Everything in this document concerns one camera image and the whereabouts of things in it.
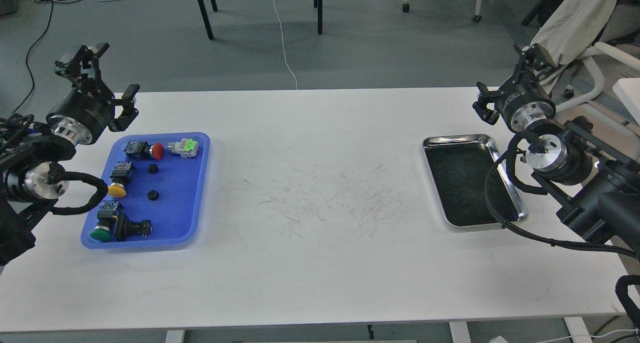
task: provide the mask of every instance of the blue tray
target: blue tray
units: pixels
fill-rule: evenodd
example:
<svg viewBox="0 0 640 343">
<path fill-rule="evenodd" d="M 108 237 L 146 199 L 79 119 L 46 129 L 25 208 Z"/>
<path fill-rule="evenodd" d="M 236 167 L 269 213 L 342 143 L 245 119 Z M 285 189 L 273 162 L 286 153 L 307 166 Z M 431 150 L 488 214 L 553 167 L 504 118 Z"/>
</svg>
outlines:
<svg viewBox="0 0 640 343">
<path fill-rule="evenodd" d="M 198 141 L 199 151 L 195 158 L 181 158 L 167 149 L 171 142 L 182 138 Z M 131 160 L 124 154 L 130 141 L 146 141 L 150 145 L 161 143 L 165 148 L 161 160 Z M 124 242 L 112 238 L 109 242 L 99 242 L 89 236 L 98 222 L 98 207 L 89 212 L 82 227 L 80 240 L 92 250 L 108 248 L 168 247 L 189 241 L 198 228 L 198 216 L 202 199 L 202 186 L 207 170 L 209 136 L 200 132 L 128 135 L 117 140 L 109 153 L 101 178 L 112 183 L 109 176 L 118 161 L 131 161 L 135 167 L 133 181 L 126 185 L 126 196 L 114 198 L 107 195 L 104 200 L 119 201 L 124 213 L 133 222 L 151 221 L 151 233 L 142 237 L 130 236 Z M 147 167 L 155 163 L 158 172 L 151 174 Z M 147 198 L 147 192 L 156 190 L 160 197 L 155 201 Z"/>
</svg>

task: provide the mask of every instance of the electrical connector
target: electrical connector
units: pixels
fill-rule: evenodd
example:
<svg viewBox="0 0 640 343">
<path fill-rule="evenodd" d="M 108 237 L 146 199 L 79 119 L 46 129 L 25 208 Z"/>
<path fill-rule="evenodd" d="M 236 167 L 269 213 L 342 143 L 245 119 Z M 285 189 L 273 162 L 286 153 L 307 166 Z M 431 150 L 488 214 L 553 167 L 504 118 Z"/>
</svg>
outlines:
<svg viewBox="0 0 640 343">
<path fill-rule="evenodd" d="M 198 156 L 198 140 L 182 138 L 179 142 L 171 142 L 167 145 L 169 152 L 179 154 L 180 158 L 194 158 Z"/>
</svg>

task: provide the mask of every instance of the beige cloth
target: beige cloth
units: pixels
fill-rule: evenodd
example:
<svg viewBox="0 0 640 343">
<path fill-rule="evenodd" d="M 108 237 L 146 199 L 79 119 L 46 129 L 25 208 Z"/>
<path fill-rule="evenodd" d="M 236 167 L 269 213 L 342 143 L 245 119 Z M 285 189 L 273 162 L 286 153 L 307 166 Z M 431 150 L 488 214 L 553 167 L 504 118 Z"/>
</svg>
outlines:
<svg viewBox="0 0 640 343">
<path fill-rule="evenodd" d="M 559 65 L 567 65 L 589 47 L 607 24 L 616 0 L 564 0 L 531 44 L 539 43 Z"/>
</svg>

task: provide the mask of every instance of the robotic arm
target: robotic arm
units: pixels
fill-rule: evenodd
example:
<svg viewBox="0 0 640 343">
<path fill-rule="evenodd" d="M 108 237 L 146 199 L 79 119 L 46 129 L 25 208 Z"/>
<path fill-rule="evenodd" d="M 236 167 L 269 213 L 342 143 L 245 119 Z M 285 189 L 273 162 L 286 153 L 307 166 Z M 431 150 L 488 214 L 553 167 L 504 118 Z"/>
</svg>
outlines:
<svg viewBox="0 0 640 343">
<path fill-rule="evenodd" d="M 0 118 L 0 266 L 34 247 L 32 230 L 47 213 L 87 213 L 107 193 L 102 179 L 66 172 L 58 162 L 73 158 L 77 145 L 94 144 L 106 127 L 125 131 L 138 115 L 134 108 L 138 84 L 115 99 L 102 80 L 99 58 L 108 48 L 108 43 L 74 47 L 55 61 L 55 74 L 69 79 L 71 90 L 46 116 L 46 124 L 35 122 L 33 115 Z M 118 117 L 116 106 L 122 107 Z M 83 206 L 56 207 L 69 181 L 94 186 L 96 193 Z M 9 202 L 29 205 L 18 212 Z"/>
<path fill-rule="evenodd" d="M 478 82 L 479 94 L 473 109 L 491 125 L 502 116 L 507 128 L 515 133 L 501 158 L 506 160 L 509 180 L 521 191 L 551 195 L 562 206 L 556 212 L 560 222 L 586 243 L 558 241 L 526 232 L 494 213 L 491 197 L 485 193 L 489 211 L 503 227 L 527 238 L 574 250 L 617 252 L 640 259 L 640 163 L 594 136 L 593 125 L 585 117 L 565 124 L 555 122 L 555 104 L 539 81 L 557 66 L 538 44 L 523 51 L 516 49 L 519 60 L 513 75 L 498 90 L 488 90 Z M 529 143 L 526 149 L 518 147 L 522 140 Z M 531 176 L 540 186 L 526 185 L 516 177 L 518 154 L 532 168 Z M 574 197 L 557 185 L 583 183 L 593 167 L 598 172 Z M 613 236 L 622 239 L 631 251 L 604 245 Z M 627 292 L 628 286 L 637 284 L 640 275 L 626 275 L 618 281 L 615 292 L 640 329 L 640 311 Z"/>
</svg>

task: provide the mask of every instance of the gray floor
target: gray floor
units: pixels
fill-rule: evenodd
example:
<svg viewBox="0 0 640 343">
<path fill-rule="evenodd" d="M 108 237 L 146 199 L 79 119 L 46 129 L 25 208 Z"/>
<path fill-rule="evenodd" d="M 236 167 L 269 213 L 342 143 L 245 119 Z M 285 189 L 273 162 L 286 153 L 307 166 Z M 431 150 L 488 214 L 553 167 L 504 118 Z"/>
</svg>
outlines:
<svg viewBox="0 0 640 343">
<path fill-rule="evenodd" d="M 537 0 L 483 0 L 482 22 L 471 21 L 475 0 L 324 0 L 324 34 L 316 34 L 313 0 L 276 0 L 286 56 L 300 89 L 498 85 L 514 69 L 512 44 L 526 44 L 537 27 L 519 21 Z M 100 61 L 114 92 L 131 83 L 142 92 L 292 90 L 271 0 L 217 0 L 210 12 L 215 41 L 207 40 L 195 0 L 85 0 L 56 5 L 50 31 L 34 48 L 36 88 L 18 111 L 46 113 L 69 90 L 53 63 L 74 45 L 109 42 Z M 25 54 L 46 25 L 50 6 L 20 1 L 0 16 L 0 116 L 8 116 L 30 88 Z M 429 104 L 443 102 L 425 102 Z M 587 318 L 593 332 L 606 317 Z M 612 329 L 630 328 L 620 318 Z M 451 341 L 446 323 L 374 324 L 375 339 Z M 470 322 L 474 342 L 503 336 L 512 343 L 567 334 L 561 318 Z M 5 343 L 163 342 L 163 330 L 2 334 Z M 190 331 L 188 343 L 366 340 L 365 324 L 303 325 Z"/>
</svg>

